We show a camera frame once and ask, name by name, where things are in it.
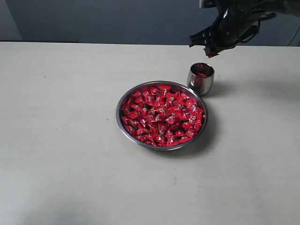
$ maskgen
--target wall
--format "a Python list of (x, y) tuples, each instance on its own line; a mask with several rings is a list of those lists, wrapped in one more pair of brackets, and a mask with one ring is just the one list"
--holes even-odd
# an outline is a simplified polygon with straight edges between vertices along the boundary
[(0, 0), (0, 40), (21, 40), (19, 30), (5, 0)]
[[(187, 45), (210, 26), (216, 9), (199, 0), (7, 0), (25, 40)], [(262, 22), (251, 45), (287, 45), (300, 19), (280, 15)]]

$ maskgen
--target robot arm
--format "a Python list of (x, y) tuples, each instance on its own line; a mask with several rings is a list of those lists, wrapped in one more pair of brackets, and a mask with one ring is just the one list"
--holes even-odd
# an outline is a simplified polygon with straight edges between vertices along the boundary
[(250, 41), (259, 32), (261, 21), (276, 13), (300, 16), (300, 0), (202, 0), (201, 8), (218, 9), (214, 23), (190, 36), (191, 44), (205, 46), (211, 58), (219, 52)]

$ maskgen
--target stainless steel bowl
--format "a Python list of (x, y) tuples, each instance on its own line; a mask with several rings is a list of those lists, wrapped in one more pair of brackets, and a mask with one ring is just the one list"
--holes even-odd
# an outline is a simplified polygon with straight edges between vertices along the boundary
[[(134, 92), (136, 92), (138, 90), (146, 90), (149, 86), (156, 86), (156, 85), (170, 85), (171, 90), (180, 91), (182, 93), (185, 93), (190, 98), (192, 98), (194, 101), (196, 101), (199, 104), (199, 107), (204, 110), (204, 114), (203, 114), (204, 123), (203, 123), (203, 126), (202, 126), (201, 130), (199, 131), (198, 135), (196, 137), (194, 137), (192, 140), (190, 140), (189, 142), (186, 142), (186, 143), (183, 143), (183, 144), (180, 144), (180, 145), (175, 145), (175, 146), (172, 146), (172, 147), (155, 147), (155, 146), (145, 144), (145, 143), (140, 142), (139, 140), (135, 139), (123, 127), (123, 124), (122, 124), (122, 121), (121, 121), (121, 118), (120, 118), (120, 107), (121, 107), (122, 103), (124, 101), (128, 100), (129, 97), (131, 96), (131, 94), (133, 94)], [(118, 106), (117, 106), (117, 109), (116, 109), (116, 119), (117, 119), (117, 123), (118, 123), (121, 131), (123, 132), (123, 134), (125, 134), (125, 136), (127, 138), (129, 138), (131, 141), (133, 141), (134, 143), (136, 143), (138, 145), (141, 145), (145, 148), (152, 149), (152, 150), (169, 151), (169, 150), (180, 149), (180, 148), (185, 147), (188, 144), (192, 143), (193, 141), (195, 141), (201, 135), (201, 133), (203, 132), (203, 130), (206, 127), (206, 124), (208, 122), (208, 112), (207, 112), (206, 105), (205, 105), (204, 101), (202, 100), (202, 98), (196, 92), (189, 89), (188, 87), (186, 87), (184, 85), (181, 85), (179, 83), (174, 83), (174, 82), (170, 82), (170, 81), (152, 81), (152, 82), (147, 82), (147, 83), (142, 83), (140, 85), (137, 85), (134, 88), (127, 91), (123, 95), (123, 97), (120, 99), (120, 101), (118, 103)]]

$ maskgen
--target pile of candy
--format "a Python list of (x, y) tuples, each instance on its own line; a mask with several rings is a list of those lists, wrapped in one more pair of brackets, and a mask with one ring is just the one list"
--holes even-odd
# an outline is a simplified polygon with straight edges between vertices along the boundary
[(169, 147), (194, 138), (201, 129), (203, 110), (196, 101), (168, 85), (137, 91), (123, 102), (121, 119), (135, 139)]

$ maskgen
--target table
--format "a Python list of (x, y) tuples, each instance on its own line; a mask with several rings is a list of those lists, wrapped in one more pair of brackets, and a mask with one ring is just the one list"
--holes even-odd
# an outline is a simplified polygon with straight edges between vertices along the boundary
[[(300, 223), (300, 48), (0, 43), (0, 224)], [(215, 70), (197, 142), (146, 150), (115, 108)]]

